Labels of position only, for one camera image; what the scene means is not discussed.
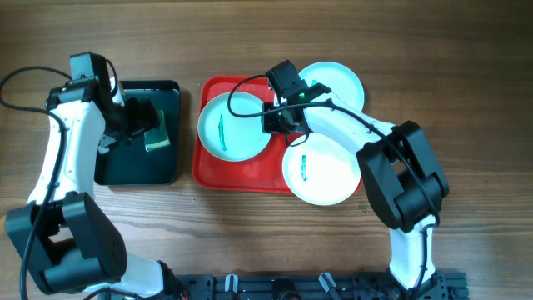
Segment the white plate bottom stained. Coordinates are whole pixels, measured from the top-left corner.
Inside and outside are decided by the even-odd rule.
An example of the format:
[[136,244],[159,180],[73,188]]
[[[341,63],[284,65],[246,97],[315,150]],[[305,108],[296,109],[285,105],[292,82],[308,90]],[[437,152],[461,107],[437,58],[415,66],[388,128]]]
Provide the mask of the white plate bottom stained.
[[343,202],[361,184],[355,155],[319,133],[297,138],[285,151],[281,170],[297,197],[319,206]]

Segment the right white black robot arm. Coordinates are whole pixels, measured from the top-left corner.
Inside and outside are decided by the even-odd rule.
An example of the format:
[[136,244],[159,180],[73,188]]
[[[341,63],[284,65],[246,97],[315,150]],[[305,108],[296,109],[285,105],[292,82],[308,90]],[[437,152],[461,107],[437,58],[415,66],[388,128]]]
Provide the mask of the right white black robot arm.
[[264,118],[301,121],[356,156],[371,208],[390,229],[389,271],[408,292],[422,290],[435,273],[432,233],[441,223],[449,184],[421,127],[378,121],[333,93],[307,103],[262,109]]

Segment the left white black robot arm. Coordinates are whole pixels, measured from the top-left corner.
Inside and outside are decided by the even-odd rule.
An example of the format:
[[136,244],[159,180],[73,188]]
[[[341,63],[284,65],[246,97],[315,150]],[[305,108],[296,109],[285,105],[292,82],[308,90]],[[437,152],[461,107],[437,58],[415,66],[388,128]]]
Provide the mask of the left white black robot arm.
[[172,270],[127,252],[120,232],[94,199],[94,187],[172,183],[177,167],[180,91],[173,81],[128,81],[127,104],[154,109],[165,142],[139,133],[129,148],[99,152],[105,120],[92,92],[50,112],[41,177],[25,207],[7,215],[6,230],[22,259],[21,279],[46,294],[107,293],[136,299],[184,299]]

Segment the green yellow scrub sponge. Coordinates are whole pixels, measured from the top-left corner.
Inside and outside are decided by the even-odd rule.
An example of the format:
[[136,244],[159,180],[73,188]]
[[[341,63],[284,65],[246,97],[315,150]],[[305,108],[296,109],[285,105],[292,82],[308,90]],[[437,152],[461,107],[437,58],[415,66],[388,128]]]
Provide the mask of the green yellow scrub sponge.
[[170,145],[164,112],[158,110],[157,114],[161,122],[160,125],[144,132],[144,145],[147,153]]

